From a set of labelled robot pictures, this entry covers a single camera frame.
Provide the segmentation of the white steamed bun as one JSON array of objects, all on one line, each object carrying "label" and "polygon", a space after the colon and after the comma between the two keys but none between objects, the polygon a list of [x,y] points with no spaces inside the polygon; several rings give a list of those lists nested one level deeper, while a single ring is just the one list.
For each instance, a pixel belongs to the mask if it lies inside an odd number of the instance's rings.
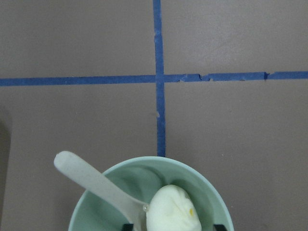
[{"label": "white steamed bun", "polygon": [[179,186],[166,185],[149,204],[146,228],[149,231],[200,231],[202,226],[189,195]]}]

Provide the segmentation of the cream plastic spoon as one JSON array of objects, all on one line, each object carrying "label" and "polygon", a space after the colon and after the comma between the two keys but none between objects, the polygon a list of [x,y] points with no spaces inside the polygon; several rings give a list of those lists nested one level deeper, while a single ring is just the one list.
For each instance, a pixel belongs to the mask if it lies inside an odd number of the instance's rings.
[{"label": "cream plastic spoon", "polygon": [[145,231],[146,209],[149,205],[113,184],[105,175],[78,155],[61,151],[54,158],[54,166],[63,175],[116,208],[136,231]]}]

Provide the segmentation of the mint green bowl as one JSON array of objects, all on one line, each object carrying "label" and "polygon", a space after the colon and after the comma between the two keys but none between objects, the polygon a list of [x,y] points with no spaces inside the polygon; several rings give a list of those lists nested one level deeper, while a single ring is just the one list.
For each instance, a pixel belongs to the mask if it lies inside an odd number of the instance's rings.
[{"label": "mint green bowl", "polygon": [[[162,206],[154,212],[160,218],[175,217],[179,205],[188,216],[197,215],[202,230],[213,231],[223,225],[232,231],[230,213],[214,186],[198,171],[179,161],[158,156],[123,161],[103,173],[127,194],[146,203]],[[121,231],[128,220],[112,205],[86,191],[72,214],[70,231]]]}]

